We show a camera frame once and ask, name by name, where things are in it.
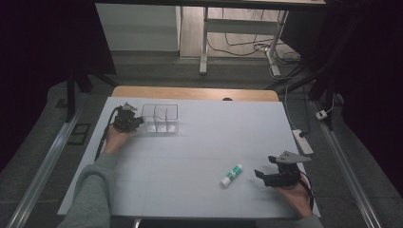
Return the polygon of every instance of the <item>green and white glue stick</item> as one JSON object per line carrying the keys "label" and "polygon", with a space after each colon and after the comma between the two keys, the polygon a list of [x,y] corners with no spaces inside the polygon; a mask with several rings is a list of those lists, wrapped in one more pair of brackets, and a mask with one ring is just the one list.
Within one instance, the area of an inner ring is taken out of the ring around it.
{"label": "green and white glue stick", "polygon": [[223,187],[228,186],[234,178],[236,178],[240,172],[242,172],[243,166],[241,164],[237,164],[231,171],[228,172],[228,174],[221,180],[221,184]]}

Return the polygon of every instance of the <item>wooden floor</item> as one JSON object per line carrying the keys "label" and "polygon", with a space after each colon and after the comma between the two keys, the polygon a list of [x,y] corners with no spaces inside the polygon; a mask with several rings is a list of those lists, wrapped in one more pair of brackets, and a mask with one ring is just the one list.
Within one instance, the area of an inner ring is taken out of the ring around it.
{"label": "wooden floor", "polygon": [[[182,31],[181,31],[181,57],[200,57],[202,49],[202,27],[203,27],[203,8],[183,7],[182,8]],[[209,8],[209,18],[227,18],[238,20],[262,20],[262,21],[277,21],[277,10],[263,9],[222,9]],[[257,51],[250,55],[245,55],[254,52],[253,44],[231,46],[239,43],[253,42],[256,35],[250,34],[226,34],[225,33],[208,33],[208,41],[212,48],[221,49],[234,54],[229,54],[223,51],[213,50],[208,47],[208,57],[243,57],[243,58],[266,58],[263,51]],[[270,40],[273,36],[258,35],[256,41]],[[270,44],[270,41],[258,42],[259,44]],[[293,51],[286,45],[277,46],[278,55]],[[297,53],[287,54],[287,58],[298,58]]]}

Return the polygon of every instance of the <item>grey carpet floor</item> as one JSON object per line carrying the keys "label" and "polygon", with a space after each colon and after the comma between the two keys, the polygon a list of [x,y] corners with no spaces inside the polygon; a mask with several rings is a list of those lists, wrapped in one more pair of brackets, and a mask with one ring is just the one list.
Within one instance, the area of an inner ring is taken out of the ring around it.
{"label": "grey carpet floor", "polygon": [[[204,77],[199,75],[199,66],[192,61],[180,63],[176,60],[174,63],[154,61],[152,64],[138,64],[139,62],[137,62],[136,65],[116,62],[118,76],[114,76],[113,79],[121,85],[265,89],[275,81],[270,76],[267,64],[259,61],[230,60],[228,63],[211,61],[207,69],[207,76]],[[292,66],[281,68],[281,72],[284,74],[291,70]],[[69,138],[69,143],[56,163],[40,199],[29,216],[26,227],[55,227],[63,219],[56,215],[57,210],[86,150],[86,145],[98,122],[106,98],[111,95],[113,90],[110,85],[96,77],[90,76],[90,80],[94,84],[94,88],[86,102],[86,108],[78,121],[79,127],[77,128],[77,131],[87,130],[87,134]],[[293,79],[279,85],[278,89],[297,80]],[[308,91],[310,86],[307,85],[305,90]],[[284,102],[285,95],[279,94],[279,97]],[[49,91],[48,104],[41,118],[32,128],[7,168],[0,174],[0,227],[5,227],[9,222],[64,123],[67,113],[63,102],[66,102],[65,83],[56,85]],[[305,167],[313,182],[322,223],[328,228],[367,227],[320,129],[319,121],[315,118],[315,111],[306,99],[306,92],[299,88],[287,94],[287,104],[294,125],[303,131],[309,130],[306,138],[315,154],[312,156],[313,161],[306,163]],[[402,198],[365,146],[343,122],[340,115],[341,110],[342,103],[336,101],[333,118],[334,132],[363,189],[384,227],[402,227]],[[175,226],[167,223],[166,225],[164,227]],[[259,220],[256,225],[261,228],[292,227],[292,221]],[[111,227],[133,227],[133,220],[131,218],[112,218]],[[223,227],[223,225],[209,223],[205,227]]]}

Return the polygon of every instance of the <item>person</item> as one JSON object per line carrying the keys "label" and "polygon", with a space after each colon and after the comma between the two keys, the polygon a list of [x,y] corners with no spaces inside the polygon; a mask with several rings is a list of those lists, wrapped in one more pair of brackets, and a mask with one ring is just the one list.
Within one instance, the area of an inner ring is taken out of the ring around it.
{"label": "person", "polygon": [[[109,128],[104,153],[94,164],[83,169],[76,183],[73,203],[58,228],[110,226],[109,208],[113,202],[116,156],[129,136],[130,133],[120,132],[113,125]],[[293,188],[276,189],[297,211],[300,217],[295,222],[297,228],[323,227],[311,211],[308,194],[302,185],[298,183]]]}

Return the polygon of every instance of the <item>white power strip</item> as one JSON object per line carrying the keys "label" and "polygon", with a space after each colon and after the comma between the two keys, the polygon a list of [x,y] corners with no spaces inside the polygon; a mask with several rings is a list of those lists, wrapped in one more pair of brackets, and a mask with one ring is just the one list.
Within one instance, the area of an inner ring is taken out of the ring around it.
{"label": "white power strip", "polygon": [[302,150],[302,153],[304,153],[305,155],[313,154],[314,151],[312,150],[311,146],[308,144],[305,137],[299,136],[300,133],[301,133],[300,130],[293,130],[294,138],[296,138],[296,141],[299,145],[299,148]]}

